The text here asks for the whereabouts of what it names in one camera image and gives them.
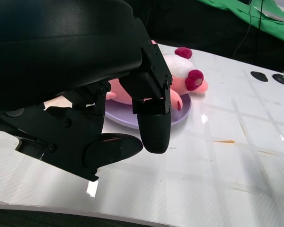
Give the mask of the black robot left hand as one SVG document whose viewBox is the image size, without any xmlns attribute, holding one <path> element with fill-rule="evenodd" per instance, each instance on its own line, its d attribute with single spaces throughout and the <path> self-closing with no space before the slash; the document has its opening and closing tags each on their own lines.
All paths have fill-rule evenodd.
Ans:
<svg viewBox="0 0 284 227">
<path fill-rule="evenodd" d="M 140 137 L 103 133 L 109 81 L 132 99 Z M 162 154 L 172 75 L 122 0 L 0 0 L 0 131 L 18 152 L 90 181 L 142 149 Z"/>
</svg>

